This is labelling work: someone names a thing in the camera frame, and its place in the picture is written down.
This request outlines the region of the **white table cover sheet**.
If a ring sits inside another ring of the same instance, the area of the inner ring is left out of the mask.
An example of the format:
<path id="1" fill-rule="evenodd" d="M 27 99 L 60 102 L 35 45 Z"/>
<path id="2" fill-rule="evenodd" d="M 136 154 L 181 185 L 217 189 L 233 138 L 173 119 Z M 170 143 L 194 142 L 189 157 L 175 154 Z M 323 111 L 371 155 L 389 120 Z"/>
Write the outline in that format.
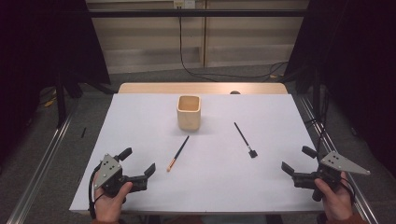
<path id="1" fill-rule="evenodd" d="M 204 94 L 198 131 L 177 126 L 175 94 L 117 94 L 107 111 L 85 175 L 70 205 L 88 209 L 93 168 L 106 155 L 133 151 L 123 163 L 126 175 L 140 175 L 152 163 L 156 171 L 145 191 L 128 196 L 133 213 L 291 213 L 321 210 L 309 189 L 294 187 L 281 169 L 311 173 L 318 164 L 302 152 L 312 144 L 289 94 Z M 258 156 L 251 159 L 234 123 Z M 170 161 L 187 136 L 172 170 Z"/>

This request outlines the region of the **black curtain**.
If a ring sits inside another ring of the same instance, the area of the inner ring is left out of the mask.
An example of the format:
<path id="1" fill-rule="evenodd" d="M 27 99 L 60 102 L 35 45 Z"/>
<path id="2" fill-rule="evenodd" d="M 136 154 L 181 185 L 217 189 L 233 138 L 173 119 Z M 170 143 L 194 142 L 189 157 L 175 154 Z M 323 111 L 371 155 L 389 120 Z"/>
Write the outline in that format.
<path id="1" fill-rule="evenodd" d="M 309 0 L 285 72 L 325 85 L 396 177 L 396 0 Z"/>
<path id="2" fill-rule="evenodd" d="M 58 78 L 71 95 L 110 82 L 86 0 L 0 0 L 0 165 Z"/>

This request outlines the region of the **person's right hand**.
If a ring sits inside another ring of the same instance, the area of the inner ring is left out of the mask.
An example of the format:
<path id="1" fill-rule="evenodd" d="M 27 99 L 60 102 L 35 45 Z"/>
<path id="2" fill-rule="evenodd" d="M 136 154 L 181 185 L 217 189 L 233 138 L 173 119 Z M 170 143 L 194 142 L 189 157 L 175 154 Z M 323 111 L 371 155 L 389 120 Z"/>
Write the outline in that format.
<path id="1" fill-rule="evenodd" d="M 351 197 L 344 187 L 332 190 L 326 182 L 319 178 L 315 180 L 315 184 L 324 194 L 322 198 L 324 212 L 318 215 L 318 224 L 325 224 L 326 220 L 347 219 L 353 215 Z"/>

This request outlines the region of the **white wall socket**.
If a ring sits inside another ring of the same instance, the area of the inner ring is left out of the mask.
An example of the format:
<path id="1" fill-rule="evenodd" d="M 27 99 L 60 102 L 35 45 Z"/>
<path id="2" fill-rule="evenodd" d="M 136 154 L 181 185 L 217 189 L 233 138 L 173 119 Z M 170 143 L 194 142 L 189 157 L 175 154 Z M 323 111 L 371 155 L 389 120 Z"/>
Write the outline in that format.
<path id="1" fill-rule="evenodd" d="M 175 9 L 195 9 L 195 0 L 173 0 L 173 5 Z"/>

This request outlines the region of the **black pen with square end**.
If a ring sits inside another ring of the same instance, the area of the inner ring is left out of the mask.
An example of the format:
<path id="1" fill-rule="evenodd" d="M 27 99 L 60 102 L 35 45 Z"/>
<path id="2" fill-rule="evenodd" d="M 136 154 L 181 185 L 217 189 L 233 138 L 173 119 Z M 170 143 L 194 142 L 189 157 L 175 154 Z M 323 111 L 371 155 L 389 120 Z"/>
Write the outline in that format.
<path id="1" fill-rule="evenodd" d="M 250 158 L 251 159 L 256 158 L 258 156 L 257 152 L 251 148 L 250 144 L 248 143 L 248 140 L 246 139 L 246 137 L 241 132 L 241 130 L 240 130 L 239 126 L 237 125 L 237 123 L 235 122 L 233 125 L 235 126 L 236 130 L 239 132 L 239 134 L 242 137 L 245 145 L 247 146 L 248 154 L 249 154 Z"/>

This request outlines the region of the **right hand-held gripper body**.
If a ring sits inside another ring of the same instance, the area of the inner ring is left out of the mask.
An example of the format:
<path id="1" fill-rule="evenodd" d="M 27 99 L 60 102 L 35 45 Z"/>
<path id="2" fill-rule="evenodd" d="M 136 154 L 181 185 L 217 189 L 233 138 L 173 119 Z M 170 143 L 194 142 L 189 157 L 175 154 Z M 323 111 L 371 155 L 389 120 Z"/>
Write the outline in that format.
<path id="1" fill-rule="evenodd" d="M 324 194 L 316 186 L 315 180 L 322 179 L 328 186 L 335 190 L 343 186 L 341 173 L 354 173 L 360 175 L 369 175 L 371 172 L 359 166 L 357 163 L 342 156 L 338 152 L 319 153 L 316 157 L 318 169 L 310 174 L 296 173 L 291 177 L 295 188 L 312 189 L 312 199 L 320 202 Z"/>

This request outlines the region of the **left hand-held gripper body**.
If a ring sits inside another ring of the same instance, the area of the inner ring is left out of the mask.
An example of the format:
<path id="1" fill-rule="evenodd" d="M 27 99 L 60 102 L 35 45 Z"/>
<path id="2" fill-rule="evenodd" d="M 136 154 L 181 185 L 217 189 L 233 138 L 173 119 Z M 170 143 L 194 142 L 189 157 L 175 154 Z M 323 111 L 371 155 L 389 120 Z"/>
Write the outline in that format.
<path id="1" fill-rule="evenodd" d="M 146 190 L 149 178 L 144 174 L 138 176 L 124 175 L 120 161 L 117 161 L 117 156 L 112 157 L 108 154 L 104 156 L 99 166 L 98 176 L 93 184 L 94 188 L 102 188 L 105 195 L 109 197 L 115 197 L 127 182 L 133 184 L 130 192 Z"/>

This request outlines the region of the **black horizontal frame bar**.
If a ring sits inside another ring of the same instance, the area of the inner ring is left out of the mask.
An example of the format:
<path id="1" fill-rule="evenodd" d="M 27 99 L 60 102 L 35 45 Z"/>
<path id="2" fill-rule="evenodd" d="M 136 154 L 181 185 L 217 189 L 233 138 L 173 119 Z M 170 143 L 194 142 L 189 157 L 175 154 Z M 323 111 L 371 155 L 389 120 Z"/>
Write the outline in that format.
<path id="1" fill-rule="evenodd" d="M 66 16 L 90 18 L 170 18 L 170 17 L 304 17 L 304 9 L 146 9 L 63 11 Z"/>

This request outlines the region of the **person's left hand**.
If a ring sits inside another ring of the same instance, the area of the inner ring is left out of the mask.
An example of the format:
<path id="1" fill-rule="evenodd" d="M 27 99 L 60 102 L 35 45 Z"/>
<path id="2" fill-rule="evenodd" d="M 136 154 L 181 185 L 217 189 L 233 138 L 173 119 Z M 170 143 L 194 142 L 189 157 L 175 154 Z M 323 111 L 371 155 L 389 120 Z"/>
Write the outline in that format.
<path id="1" fill-rule="evenodd" d="M 103 221 L 116 221 L 120 219 L 121 208 L 124 199 L 130 192 L 133 184 L 130 182 L 125 183 L 119 193 L 111 198 L 104 194 L 103 189 L 97 189 L 94 192 L 95 198 L 95 213 L 98 220 Z"/>

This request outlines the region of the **aluminium floor rail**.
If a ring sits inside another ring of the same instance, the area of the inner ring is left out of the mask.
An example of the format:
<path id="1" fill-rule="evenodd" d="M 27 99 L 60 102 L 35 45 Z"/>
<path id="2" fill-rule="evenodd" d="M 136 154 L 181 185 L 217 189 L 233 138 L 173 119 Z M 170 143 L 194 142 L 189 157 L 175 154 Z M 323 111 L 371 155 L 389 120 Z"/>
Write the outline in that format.
<path id="1" fill-rule="evenodd" d="M 47 175 L 47 172 L 50 168 L 50 165 L 55 157 L 60 144 L 64 139 L 64 135 L 67 132 L 71 119 L 73 118 L 77 105 L 72 105 L 68 110 L 68 115 L 65 116 L 64 121 L 61 123 L 59 127 L 56 128 L 54 135 L 51 138 L 49 145 L 46 148 L 46 151 L 35 169 L 33 177 L 28 182 L 28 185 L 19 198 L 15 208 L 13 209 L 9 219 L 7 220 L 7 224 L 23 224 L 27 214 L 29 213 L 33 202 L 35 201 L 35 197 L 39 192 L 39 189 L 44 181 L 44 178 Z"/>
<path id="2" fill-rule="evenodd" d="M 325 130 L 324 125 L 315 119 L 313 104 L 310 100 L 303 96 L 300 99 L 301 104 L 303 105 L 305 114 L 309 117 L 310 121 L 308 125 L 315 129 L 317 133 L 318 139 L 314 141 L 316 149 L 319 151 L 326 152 L 337 152 L 337 148 L 334 145 L 331 137 Z M 348 173 L 347 180 L 349 181 L 350 186 L 354 189 L 355 192 L 355 202 L 354 206 L 359 214 L 369 223 L 369 224 L 378 224 L 377 218 L 374 215 L 374 212 L 371 206 L 368 204 L 368 201 L 364 197 L 358 183 L 354 178 L 354 174 Z"/>

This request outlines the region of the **beige square pen holder cup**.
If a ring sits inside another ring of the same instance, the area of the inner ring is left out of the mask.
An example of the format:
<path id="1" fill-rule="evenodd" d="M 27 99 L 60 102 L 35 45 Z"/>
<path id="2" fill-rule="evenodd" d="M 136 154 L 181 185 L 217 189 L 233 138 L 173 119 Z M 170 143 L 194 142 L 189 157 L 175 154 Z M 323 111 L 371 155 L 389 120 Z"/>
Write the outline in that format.
<path id="1" fill-rule="evenodd" d="M 201 125 L 201 98 L 181 95 L 177 102 L 177 124 L 181 130 L 197 131 Z"/>

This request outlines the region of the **black metal stand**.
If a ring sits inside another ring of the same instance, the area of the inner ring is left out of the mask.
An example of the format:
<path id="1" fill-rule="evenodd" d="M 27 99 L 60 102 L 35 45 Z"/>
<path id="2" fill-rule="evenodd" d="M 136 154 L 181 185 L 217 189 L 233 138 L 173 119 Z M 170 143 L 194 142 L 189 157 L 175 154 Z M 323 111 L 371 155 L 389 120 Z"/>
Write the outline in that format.
<path id="1" fill-rule="evenodd" d="M 62 75 L 58 74 L 56 77 L 56 98 L 58 107 L 58 124 L 57 127 L 61 128 L 66 120 L 66 108 L 64 100 L 64 84 L 62 81 Z"/>
<path id="2" fill-rule="evenodd" d="M 313 110 L 315 119 L 320 121 L 320 75 L 318 68 L 315 68 L 315 76 L 313 83 Z"/>

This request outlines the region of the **black pencil with orange end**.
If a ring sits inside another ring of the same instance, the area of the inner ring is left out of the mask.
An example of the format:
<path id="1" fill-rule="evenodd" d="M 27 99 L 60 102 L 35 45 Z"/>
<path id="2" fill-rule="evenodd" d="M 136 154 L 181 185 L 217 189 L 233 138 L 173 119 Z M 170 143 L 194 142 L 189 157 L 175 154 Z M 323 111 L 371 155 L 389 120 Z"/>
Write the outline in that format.
<path id="1" fill-rule="evenodd" d="M 170 161 L 169 165 L 166 168 L 166 172 L 170 172 L 178 158 L 178 156 L 180 155 L 181 151 L 183 150 L 183 148 L 185 147 L 185 145 L 187 144 L 188 140 L 190 139 L 190 136 L 188 135 L 186 137 L 186 139 L 183 141 L 182 145 L 180 146 L 180 148 L 177 150 L 176 155 L 174 156 L 174 158 Z"/>

